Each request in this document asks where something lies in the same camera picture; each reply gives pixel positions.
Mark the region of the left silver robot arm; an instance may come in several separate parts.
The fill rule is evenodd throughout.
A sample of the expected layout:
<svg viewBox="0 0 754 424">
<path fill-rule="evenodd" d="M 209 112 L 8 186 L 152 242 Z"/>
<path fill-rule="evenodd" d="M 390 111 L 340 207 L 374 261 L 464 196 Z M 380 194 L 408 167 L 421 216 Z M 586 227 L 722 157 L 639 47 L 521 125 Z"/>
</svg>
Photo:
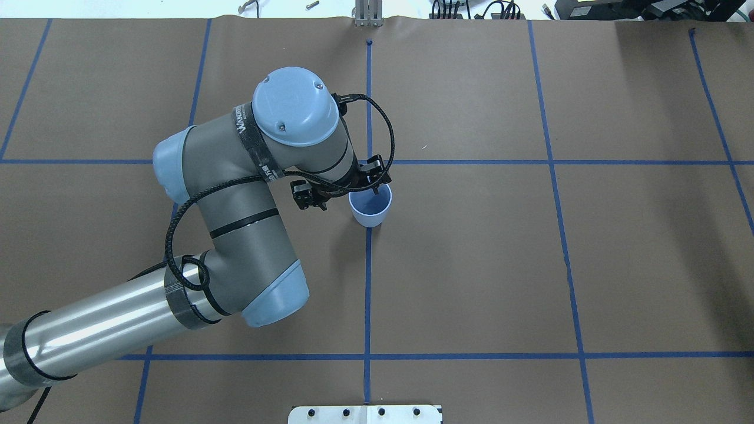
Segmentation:
<svg viewBox="0 0 754 424">
<path fill-rule="evenodd" d="M 309 287 L 269 183 L 290 177 L 299 209 L 391 182 L 387 158 L 361 165 L 344 115 L 366 94 L 331 93 L 308 69 L 270 72 L 252 99 L 156 145 L 154 174 L 178 205 L 164 260 L 61 309 L 2 326 L 2 412 L 37 391 L 236 313 L 285 319 Z"/>
</svg>

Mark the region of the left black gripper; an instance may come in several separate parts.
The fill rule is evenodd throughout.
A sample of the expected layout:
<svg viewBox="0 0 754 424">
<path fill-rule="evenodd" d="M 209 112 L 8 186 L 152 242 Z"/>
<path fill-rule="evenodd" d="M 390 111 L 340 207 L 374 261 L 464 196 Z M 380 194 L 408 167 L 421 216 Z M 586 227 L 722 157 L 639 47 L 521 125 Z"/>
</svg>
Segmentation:
<svg viewBox="0 0 754 424">
<path fill-rule="evenodd" d="M 342 197 L 348 193 L 365 190 L 369 185 L 369 175 L 364 170 L 365 165 L 356 165 L 346 172 L 340 180 L 326 181 L 323 177 L 309 179 L 313 191 L 313 206 L 321 210 L 328 210 L 328 201 L 332 198 Z M 381 179 L 375 177 L 371 182 L 371 190 L 374 196 L 379 196 Z"/>
</svg>

